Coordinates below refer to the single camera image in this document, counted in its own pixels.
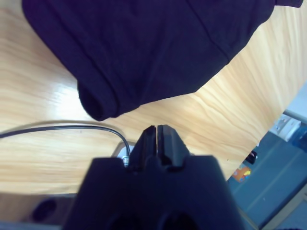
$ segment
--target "black cable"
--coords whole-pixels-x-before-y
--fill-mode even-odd
[[[45,126],[45,127],[36,127],[36,128],[27,128],[27,129],[21,129],[21,130],[15,130],[7,133],[1,133],[0,138],[7,138],[23,133],[32,133],[32,132],[40,132],[40,131],[50,131],[50,130],[61,130],[61,129],[98,129],[103,130],[107,132],[111,132],[119,136],[122,141],[124,142],[126,149],[127,149],[127,157],[130,156],[130,148],[127,140],[124,138],[123,135],[121,135],[119,132],[117,132],[114,129],[102,127],[102,126],[82,126],[82,125],[73,125],[73,126]]]

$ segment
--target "wood grain surface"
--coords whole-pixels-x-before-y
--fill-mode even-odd
[[[214,155],[228,178],[306,81],[306,23],[306,3],[276,7],[249,44],[196,93],[99,124],[129,141],[150,125],[168,124],[192,153]],[[0,0],[0,58],[0,131],[45,121],[95,123],[79,102],[75,78],[34,33],[19,0]],[[92,158],[111,156],[119,142],[97,130],[2,139],[0,191],[76,192]]]

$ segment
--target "white object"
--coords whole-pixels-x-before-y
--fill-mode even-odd
[[[283,114],[269,131],[288,142],[300,126],[301,121]]]

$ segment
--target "folded fabric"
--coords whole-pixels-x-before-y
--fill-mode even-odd
[[[276,4],[302,0],[23,0],[24,14],[78,80],[101,121],[195,92],[247,44]]]

